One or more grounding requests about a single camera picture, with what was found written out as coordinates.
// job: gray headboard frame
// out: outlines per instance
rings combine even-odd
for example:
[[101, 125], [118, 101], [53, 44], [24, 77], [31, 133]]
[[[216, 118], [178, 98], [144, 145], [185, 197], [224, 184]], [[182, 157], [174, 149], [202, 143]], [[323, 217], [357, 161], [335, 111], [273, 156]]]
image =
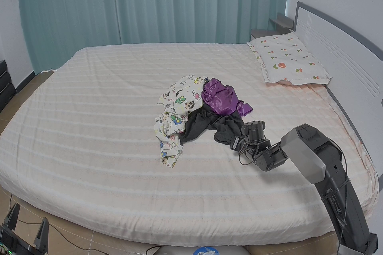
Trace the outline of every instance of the gray headboard frame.
[[[376, 44], [371, 42], [369, 39], [361, 35], [360, 33], [356, 32], [354, 29], [350, 28], [349, 26], [345, 25], [344, 23], [340, 22], [339, 20], [329, 16], [328, 14], [325, 14], [309, 5], [306, 5], [302, 2], [298, 2], [296, 4], [296, 13], [295, 13], [295, 20], [294, 20], [294, 31], [296, 31], [296, 25], [298, 21], [298, 10], [299, 8], [305, 9], [306, 11], [309, 11], [313, 13], [314, 15], [328, 21], [329, 23], [333, 24], [337, 28], [341, 29], [343, 32], [350, 35], [352, 38], [357, 40], [359, 43], [361, 43], [363, 46], [365, 46], [367, 49], [369, 49], [373, 54], [375, 54], [381, 61], [383, 61], [383, 50], [381, 50]], [[363, 139], [361, 138], [360, 134], [358, 133], [357, 129], [355, 128], [355, 125], [352, 123], [351, 119], [343, 109], [342, 105], [339, 103], [339, 101], [336, 99], [336, 97], [333, 95], [331, 90], [326, 87], [331, 97], [334, 99], [334, 101], [338, 104], [339, 108], [342, 110], [343, 114], [346, 116], [347, 120], [349, 121], [351, 127], [357, 134], [360, 141], [364, 144]], [[383, 189], [383, 175], [379, 177], [379, 189]]]

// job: white bed sheet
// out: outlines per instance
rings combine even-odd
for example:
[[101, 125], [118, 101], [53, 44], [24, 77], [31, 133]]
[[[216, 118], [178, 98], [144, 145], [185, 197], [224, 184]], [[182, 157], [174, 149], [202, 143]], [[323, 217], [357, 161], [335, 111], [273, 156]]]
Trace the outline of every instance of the white bed sheet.
[[26, 100], [0, 137], [0, 184], [49, 213], [111, 236], [167, 245], [299, 241], [333, 229], [313, 185], [290, 160], [242, 166], [213, 131], [161, 164], [159, 95], [188, 74], [234, 87], [272, 143], [303, 123], [342, 147], [367, 218], [378, 198], [369, 156], [322, 85], [266, 84], [247, 45], [85, 48]]

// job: tiled floor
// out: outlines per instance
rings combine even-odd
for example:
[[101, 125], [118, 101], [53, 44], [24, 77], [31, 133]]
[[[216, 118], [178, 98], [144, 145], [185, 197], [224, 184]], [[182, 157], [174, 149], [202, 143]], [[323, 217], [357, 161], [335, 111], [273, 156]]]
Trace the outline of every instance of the tiled floor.
[[[9, 120], [23, 104], [23, 102], [52, 74], [52, 72], [41, 73], [36, 76], [23, 90], [14, 96], [8, 105], [0, 113], [0, 133], [7, 126]], [[0, 222], [5, 218], [9, 210], [10, 194], [0, 186]], [[62, 218], [53, 216], [45, 211], [39, 210], [27, 202], [12, 197], [11, 205], [17, 201], [21, 205], [19, 219], [30, 222], [40, 223], [43, 217], [49, 220], [49, 223], [57, 227], [60, 232], [71, 242], [81, 248], [95, 248], [109, 255], [134, 255], [145, 254], [151, 244], [126, 241], [110, 237], [80, 225], [66, 221]], [[26, 242], [33, 245], [38, 225], [17, 223], [16, 233]], [[333, 255], [336, 253], [337, 238], [336, 235], [328, 233], [318, 238], [310, 238], [302, 242], [283, 243], [278, 245], [253, 245], [248, 247], [253, 255]], [[67, 241], [52, 227], [49, 229], [49, 254], [50, 255], [99, 255], [96, 251], [85, 251], [77, 248]]]

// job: pillow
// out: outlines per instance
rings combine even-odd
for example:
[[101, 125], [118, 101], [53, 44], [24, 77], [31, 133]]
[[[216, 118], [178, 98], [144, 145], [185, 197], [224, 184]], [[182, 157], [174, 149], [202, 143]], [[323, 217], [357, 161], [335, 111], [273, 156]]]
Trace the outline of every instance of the pillow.
[[257, 57], [267, 83], [328, 84], [331, 79], [294, 32], [256, 38], [247, 44]]

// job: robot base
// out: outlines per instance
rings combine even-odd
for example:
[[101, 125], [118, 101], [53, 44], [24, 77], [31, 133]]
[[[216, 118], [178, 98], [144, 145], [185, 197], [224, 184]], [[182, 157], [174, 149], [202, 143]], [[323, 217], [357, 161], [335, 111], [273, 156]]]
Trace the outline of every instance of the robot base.
[[173, 247], [165, 245], [159, 248], [154, 255], [249, 255], [250, 253], [240, 246], [221, 245], [218, 247]]

